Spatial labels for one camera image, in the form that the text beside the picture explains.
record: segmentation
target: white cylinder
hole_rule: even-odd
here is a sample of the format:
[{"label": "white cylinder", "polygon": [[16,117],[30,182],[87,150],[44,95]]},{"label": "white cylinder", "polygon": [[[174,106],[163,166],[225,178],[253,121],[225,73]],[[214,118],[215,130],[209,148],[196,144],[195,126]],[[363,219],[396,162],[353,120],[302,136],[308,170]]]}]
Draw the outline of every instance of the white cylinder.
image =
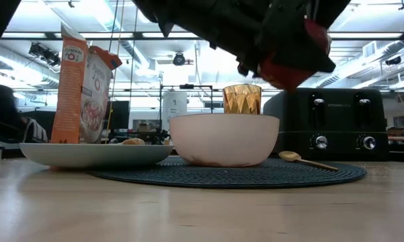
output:
[{"label": "white cylinder", "polygon": [[183,91],[170,91],[163,98],[163,130],[169,131],[171,118],[187,114],[187,93]]}]

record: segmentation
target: metal frame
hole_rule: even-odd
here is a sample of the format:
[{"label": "metal frame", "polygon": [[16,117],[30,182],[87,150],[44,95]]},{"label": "metal frame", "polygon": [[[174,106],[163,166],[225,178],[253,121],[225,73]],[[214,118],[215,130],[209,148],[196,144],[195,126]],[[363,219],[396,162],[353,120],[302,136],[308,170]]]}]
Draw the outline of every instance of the metal frame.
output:
[{"label": "metal frame", "polygon": [[[2,40],[62,40],[62,38],[56,37],[54,34],[60,34],[58,32],[9,32],[9,33],[17,33],[17,34],[28,34],[28,33],[38,33],[38,34],[45,34],[44,38],[29,38],[29,37],[4,37],[1,38]],[[98,34],[99,32],[81,32],[81,34]],[[111,34],[110,37],[107,38],[86,38],[87,40],[118,40],[118,38],[111,38],[111,32],[101,32],[102,34]],[[200,37],[144,37],[143,34],[160,34],[160,32],[122,32],[122,34],[133,34],[133,37],[129,38],[121,38],[120,40],[203,40]],[[189,32],[173,32],[177,34],[182,33],[189,33]],[[374,41],[374,40],[387,40],[387,41],[395,41],[395,40],[404,40],[404,32],[330,32],[331,35],[335,34],[401,34],[399,37],[392,38],[331,38],[333,41],[341,41],[341,40],[367,40],[367,41]]]},{"label": "metal frame", "polygon": [[179,89],[182,90],[193,90],[195,87],[200,88],[201,90],[203,90],[203,87],[207,87],[210,89],[210,113],[213,114],[214,113],[214,88],[211,85],[160,85],[160,129],[163,129],[163,117],[162,117],[162,108],[163,108],[163,104],[161,101],[163,101],[163,88],[164,87],[171,87],[172,89],[174,87],[178,87]]}]

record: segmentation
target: black toaster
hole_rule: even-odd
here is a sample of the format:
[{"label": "black toaster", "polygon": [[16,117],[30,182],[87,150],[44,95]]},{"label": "black toaster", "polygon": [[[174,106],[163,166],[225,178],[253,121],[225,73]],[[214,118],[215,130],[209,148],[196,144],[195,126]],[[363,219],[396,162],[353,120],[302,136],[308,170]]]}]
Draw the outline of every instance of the black toaster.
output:
[{"label": "black toaster", "polygon": [[272,97],[263,113],[280,119],[273,154],[294,151],[314,160],[387,160],[387,124],[378,90],[298,88]]}]

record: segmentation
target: toaster slot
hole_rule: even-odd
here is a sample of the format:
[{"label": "toaster slot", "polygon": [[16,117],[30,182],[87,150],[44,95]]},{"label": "toaster slot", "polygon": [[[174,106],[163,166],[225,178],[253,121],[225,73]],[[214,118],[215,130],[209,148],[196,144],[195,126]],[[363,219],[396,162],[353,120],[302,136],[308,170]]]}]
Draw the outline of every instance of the toaster slot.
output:
[{"label": "toaster slot", "polygon": [[372,122],[371,101],[365,93],[354,95],[354,118],[356,126],[366,128]]},{"label": "toaster slot", "polygon": [[325,101],[320,93],[312,93],[309,98],[309,122],[313,128],[325,125]]}]

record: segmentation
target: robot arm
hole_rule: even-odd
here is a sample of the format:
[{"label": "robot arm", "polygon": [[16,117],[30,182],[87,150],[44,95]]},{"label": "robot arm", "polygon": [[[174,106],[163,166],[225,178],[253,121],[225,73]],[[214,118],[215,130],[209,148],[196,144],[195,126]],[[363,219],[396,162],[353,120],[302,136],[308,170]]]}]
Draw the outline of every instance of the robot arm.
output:
[{"label": "robot arm", "polygon": [[176,24],[234,54],[238,72],[291,90],[332,72],[327,29],[350,0],[134,0],[168,36]]}]

